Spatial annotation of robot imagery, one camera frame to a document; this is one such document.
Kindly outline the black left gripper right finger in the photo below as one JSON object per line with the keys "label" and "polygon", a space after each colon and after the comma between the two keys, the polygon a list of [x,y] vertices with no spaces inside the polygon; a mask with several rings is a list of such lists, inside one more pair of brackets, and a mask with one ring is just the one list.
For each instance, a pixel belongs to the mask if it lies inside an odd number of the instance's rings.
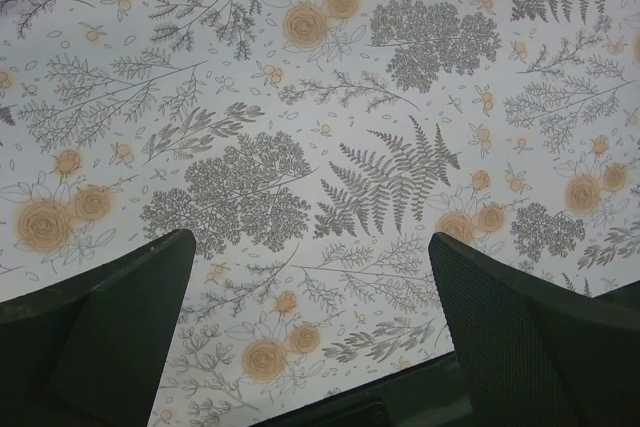
{"label": "black left gripper right finger", "polygon": [[478,425],[638,425],[637,283],[587,297],[442,232],[428,252]]}

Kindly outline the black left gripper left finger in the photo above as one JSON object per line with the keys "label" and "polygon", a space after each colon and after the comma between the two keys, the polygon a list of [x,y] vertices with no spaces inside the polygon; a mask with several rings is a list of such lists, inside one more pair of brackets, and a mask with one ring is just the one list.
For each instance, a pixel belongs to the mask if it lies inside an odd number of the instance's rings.
{"label": "black left gripper left finger", "polygon": [[2,425],[146,425],[194,257],[175,230],[2,302]]}

